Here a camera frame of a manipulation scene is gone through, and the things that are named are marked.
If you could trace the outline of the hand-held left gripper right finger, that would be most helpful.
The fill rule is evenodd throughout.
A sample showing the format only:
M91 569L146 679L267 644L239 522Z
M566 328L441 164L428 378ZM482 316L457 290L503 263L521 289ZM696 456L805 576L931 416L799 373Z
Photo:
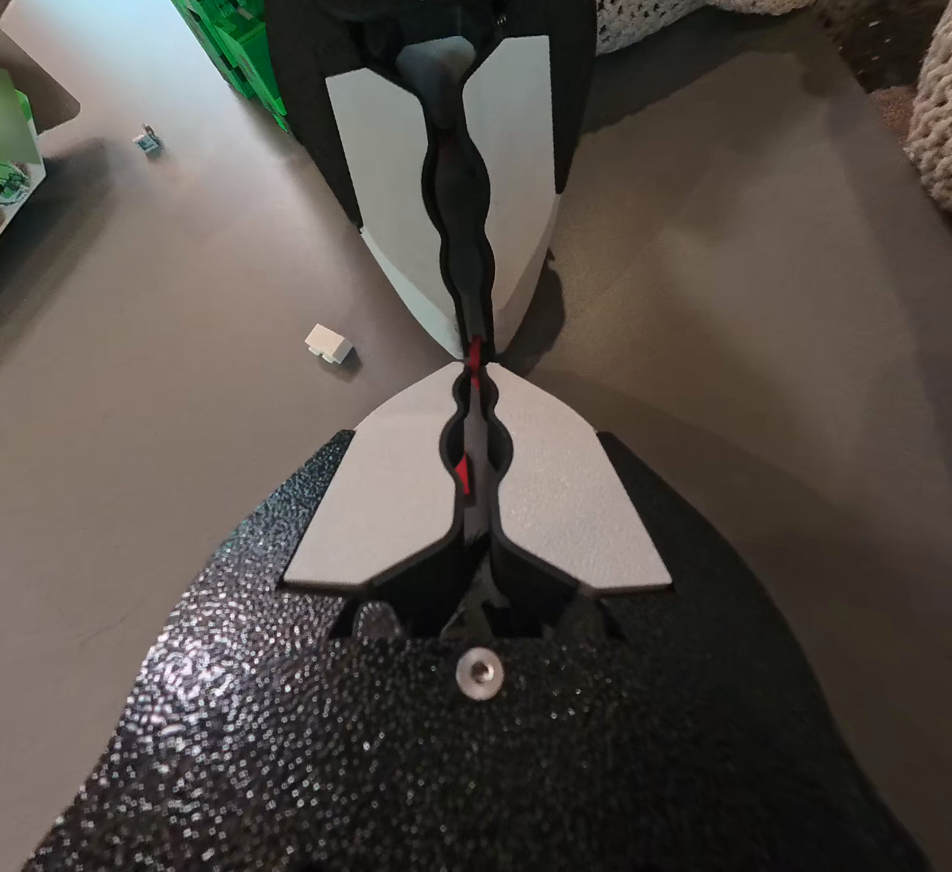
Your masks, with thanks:
M491 363L485 390L499 435L501 541L558 581L596 596L662 590L671 575L593 426L572 407Z

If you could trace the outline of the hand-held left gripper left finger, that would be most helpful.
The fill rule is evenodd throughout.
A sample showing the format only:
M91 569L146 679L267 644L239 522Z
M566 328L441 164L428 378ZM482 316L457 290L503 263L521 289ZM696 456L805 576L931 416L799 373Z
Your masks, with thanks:
M464 364L401 390L356 427L284 574L295 587L364 587L443 542L459 481L445 437Z

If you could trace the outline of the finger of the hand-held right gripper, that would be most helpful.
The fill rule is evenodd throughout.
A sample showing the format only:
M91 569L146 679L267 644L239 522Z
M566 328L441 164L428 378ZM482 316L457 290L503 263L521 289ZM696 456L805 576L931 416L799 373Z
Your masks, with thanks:
M527 315L560 203L549 38L502 40L465 82L462 100L489 180L484 234L494 264L494 348L503 352Z
M326 86L363 242L414 319L461 359L457 307L441 269L443 241L423 199L429 139L422 103L368 68L330 76Z

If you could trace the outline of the red lego piece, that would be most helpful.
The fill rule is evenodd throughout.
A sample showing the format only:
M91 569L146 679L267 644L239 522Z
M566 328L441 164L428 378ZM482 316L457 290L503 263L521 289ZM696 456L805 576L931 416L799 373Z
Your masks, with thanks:
M473 336L470 340L467 368L470 381L470 409L481 410L482 337L479 335ZM472 455L467 449L461 450L455 472L460 478L467 505L475 504L475 467Z

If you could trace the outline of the white lego brick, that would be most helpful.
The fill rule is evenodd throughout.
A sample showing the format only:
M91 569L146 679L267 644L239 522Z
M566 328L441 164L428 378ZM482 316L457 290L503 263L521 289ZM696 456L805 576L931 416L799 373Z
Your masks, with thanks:
M312 355L333 368L354 371L361 365L361 358L351 340L323 324L315 324L303 342Z

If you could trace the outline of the cardboard box with green print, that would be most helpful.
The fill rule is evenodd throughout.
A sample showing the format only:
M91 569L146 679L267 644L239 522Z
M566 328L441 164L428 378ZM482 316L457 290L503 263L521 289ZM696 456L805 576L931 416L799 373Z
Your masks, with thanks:
M80 104L1 33L1 230L46 179L39 137L77 117Z

